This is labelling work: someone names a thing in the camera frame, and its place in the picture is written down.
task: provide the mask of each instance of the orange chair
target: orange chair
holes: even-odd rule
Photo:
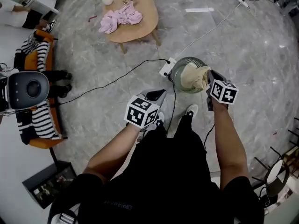
[[[53,41],[54,37],[41,30],[36,31],[36,35],[43,37],[43,41],[49,42],[50,43],[50,50],[48,53],[48,57],[46,60],[46,70],[52,70],[52,62],[53,62]],[[37,51],[33,51],[32,53],[28,54],[25,59],[25,70],[37,70]],[[49,104],[53,105],[55,103],[53,98],[49,99]],[[58,118],[57,118],[57,111],[56,108],[50,108],[54,125],[57,130],[57,132],[61,133],[61,129],[59,126]],[[49,139],[44,139],[44,138],[36,138],[30,140],[30,145],[34,147],[39,147],[39,148],[51,148],[55,146],[56,144],[59,144],[63,141],[64,139],[59,139],[59,140],[49,140]]]

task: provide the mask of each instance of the pink cloth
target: pink cloth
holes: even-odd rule
[[[120,10],[107,12],[102,21],[99,32],[110,34],[117,29],[119,24],[137,24],[142,20],[142,14],[135,10],[133,2],[130,1],[124,5]]]

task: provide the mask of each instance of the wooden table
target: wooden table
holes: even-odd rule
[[[135,25],[121,24],[116,31],[107,35],[109,40],[120,44],[123,53],[126,53],[123,43],[145,37],[149,34],[152,34],[158,46],[161,45],[155,33],[159,16],[154,0],[133,0],[133,2],[134,8],[143,16],[141,22]],[[121,0],[113,0],[111,5],[104,6],[103,14],[106,14],[110,10],[119,10],[122,6],[124,4]]]

